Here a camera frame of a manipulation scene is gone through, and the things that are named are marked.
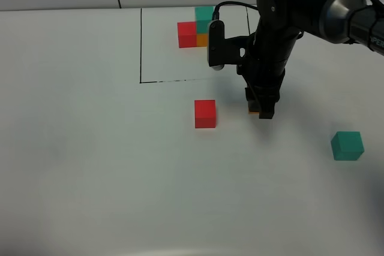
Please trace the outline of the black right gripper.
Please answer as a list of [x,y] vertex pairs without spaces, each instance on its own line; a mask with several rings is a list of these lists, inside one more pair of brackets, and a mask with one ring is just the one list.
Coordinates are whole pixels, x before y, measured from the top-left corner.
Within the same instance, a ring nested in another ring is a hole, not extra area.
[[236,72],[247,84],[245,96],[248,109],[259,109],[260,119],[272,119],[285,75],[288,42],[280,43],[263,37],[253,37],[249,52],[251,62],[248,65],[236,66]]

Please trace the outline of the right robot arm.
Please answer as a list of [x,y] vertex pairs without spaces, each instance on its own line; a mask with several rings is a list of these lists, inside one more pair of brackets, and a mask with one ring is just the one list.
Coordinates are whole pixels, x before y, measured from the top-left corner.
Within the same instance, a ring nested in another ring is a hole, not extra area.
[[361,44],[383,54],[380,0],[257,0],[260,15],[238,73],[247,83],[248,110],[272,119],[285,66],[305,33],[334,44]]

